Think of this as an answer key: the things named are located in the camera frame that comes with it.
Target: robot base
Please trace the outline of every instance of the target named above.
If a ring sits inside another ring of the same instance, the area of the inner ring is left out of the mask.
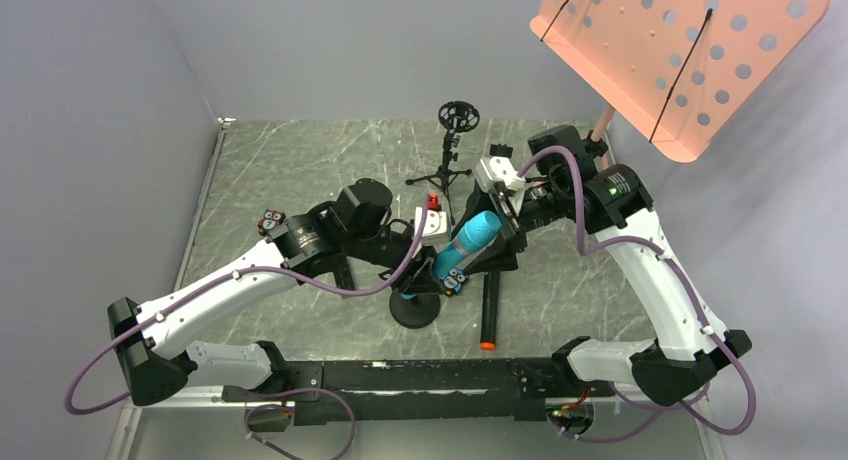
[[[416,329],[433,323],[442,308],[441,299],[435,293],[422,293],[415,298],[406,299],[400,293],[392,292],[389,298],[389,312],[401,326]]]

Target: hole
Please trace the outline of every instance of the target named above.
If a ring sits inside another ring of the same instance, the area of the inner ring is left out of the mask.
[[[786,7],[789,18],[801,18],[807,13],[807,2],[804,0],[792,0]]]
[[[696,38],[698,38],[698,31],[700,29],[698,27],[689,27],[686,29],[686,40],[690,42],[694,42]]]
[[[704,2],[704,9],[709,10],[712,8],[713,13],[718,10],[719,6],[721,6],[721,2],[719,2],[718,0],[707,0],[706,2]]]
[[[721,45],[713,45],[712,48],[710,48],[710,58],[713,60],[721,60],[724,58],[724,47]]]
[[[777,47],[777,37],[772,34],[763,35],[760,38],[760,49],[764,52],[770,52]]]
[[[745,80],[751,76],[751,66],[743,63],[736,67],[736,78]]]
[[[742,30],[745,30],[745,27],[747,26],[748,17],[745,15],[736,15],[730,19],[730,28],[732,28],[734,32],[741,32]]]
[[[730,101],[730,94],[725,90],[719,90],[716,92],[716,102],[724,105],[725,103]]]

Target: pink panel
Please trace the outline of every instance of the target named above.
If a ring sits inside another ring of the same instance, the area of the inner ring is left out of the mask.
[[[544,0],[541,37],[565,0]],[[708,7],[654,145],[691,162],[827,12],[830,0],[571,0],[545,43],[650,136]]]

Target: tripod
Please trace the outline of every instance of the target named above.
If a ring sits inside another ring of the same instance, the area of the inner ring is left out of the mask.
[[[467,102],[453,101],[448,102],[439,109],[439,123],[447,129],[442,141],[442,163],[436,169],[436,173],[424,175],[418,178],[409,178],[406,180],[407,185],[414,185],[421,181],[428,181],[434,187],[439,189],[445,195],[445,200],[448,203],[448,214],[450,215],[451,223],[456,223],[453,218],[453,209],[450,200],[450,186],[454,180],[460,175],[470,176],[471,169],[468,170],[451,170],[450,162],[456,161],[459,154],[453,151],[453,148],[459,145],[460,133],[470,132],[480,123],[480,114],[473,105]]]

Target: gray marble surface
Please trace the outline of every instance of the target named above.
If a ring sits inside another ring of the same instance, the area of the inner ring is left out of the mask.
[[[462,136],[455,167],[471,168],[490,143],[515,147],[519,168],[530,158],[526,139],[565,123],[483,120]],[[575,123],[585,132],[587,123]],[[259,239],[266,208],[290,215],[332,199],[358,178],[385,183],[394,213],[412,218],[424,185],[404,179],[435,171],[444,130],[435,120],[236,121],[214,172],[183,285],[224,265]],[[473,177],[451,188],[460,218]],[[420,330],[396,324],[389,291],[342,299],[311,286],[268,298],[211,329],[203,340],[234,345],[277,343],[287,359],[427,359],[547,356],[579,335],[638,340],[653,330],[638,299],[609,255],[584,258],[575,228],[555,222],[528,235],[520,270],[502,277],[498,349],[479,348],[482,276],[462,294],[444,298],[439,318]],[[380,268],[352,261],[359,288],[376,284]],[[332,276],[320,278],[332,282]]]

